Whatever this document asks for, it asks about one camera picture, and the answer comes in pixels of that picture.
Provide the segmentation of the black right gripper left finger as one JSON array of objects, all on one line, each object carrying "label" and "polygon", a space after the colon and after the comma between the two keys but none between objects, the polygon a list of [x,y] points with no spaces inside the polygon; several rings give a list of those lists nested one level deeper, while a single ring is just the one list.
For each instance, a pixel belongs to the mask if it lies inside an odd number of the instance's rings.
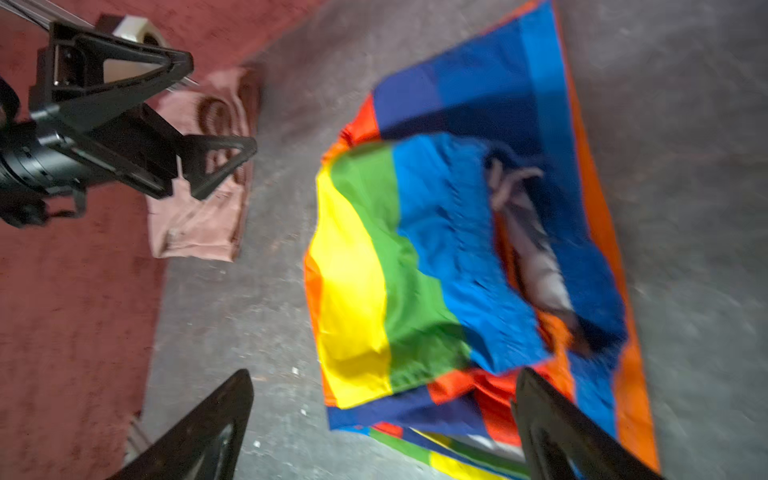
[{"label": "black right gripper left finger", "polygon": [[253,405],[239,369],[173,428],[111,476],[119,479],[231,479]]}]

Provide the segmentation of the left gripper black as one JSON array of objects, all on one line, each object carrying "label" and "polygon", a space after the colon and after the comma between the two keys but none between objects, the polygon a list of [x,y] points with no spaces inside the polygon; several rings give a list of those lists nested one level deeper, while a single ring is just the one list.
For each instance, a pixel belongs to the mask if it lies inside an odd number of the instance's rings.
[{"label": "left gripper black", "polygon": [[[179,176],[180,135],[142,103],[190,74],[192,55],[64,21],[52,22],[48,33],[30,89],[31,117],[85,133],[42,143],[43,129],[16,120],[21,102],[1,83],[1,219],[23,228],[79,218],[87,189],[111,182],[169,196]],[[256,152],[251,137],[183,136],[179,159],[190,195],[207,199]]]}]

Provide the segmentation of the colourful shorts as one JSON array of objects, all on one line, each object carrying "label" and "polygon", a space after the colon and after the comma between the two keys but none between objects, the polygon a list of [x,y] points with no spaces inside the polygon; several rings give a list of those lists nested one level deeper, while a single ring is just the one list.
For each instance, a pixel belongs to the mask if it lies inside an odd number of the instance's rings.
[{"label": "colourful shorts", "polygon": [[532,369],[653,470],[643,361],[555,5],[384,78],[324,155],[304,258],[329,427],[526,479]]}]

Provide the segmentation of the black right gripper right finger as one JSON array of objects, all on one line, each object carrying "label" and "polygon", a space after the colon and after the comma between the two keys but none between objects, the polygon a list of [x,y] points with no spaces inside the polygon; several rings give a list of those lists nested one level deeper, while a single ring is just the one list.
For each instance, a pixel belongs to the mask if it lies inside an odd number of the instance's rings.
[{"label": "black right gripper right finger", "polygon": [[535,370],[516,381],[511,410],[532,479],[659,479]]}]

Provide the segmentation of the pink shorts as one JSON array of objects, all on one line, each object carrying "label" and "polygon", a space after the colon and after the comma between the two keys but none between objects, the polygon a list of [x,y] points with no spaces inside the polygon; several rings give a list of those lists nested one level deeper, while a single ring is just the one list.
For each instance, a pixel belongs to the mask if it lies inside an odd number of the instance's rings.
[{"label": "pink shorts", "polygon": [[149,248],[158,259],[232,262],[245,230],[263,75],[256,67],[210,74],[158,104],[185,142],[164,199],[148,198]]}]

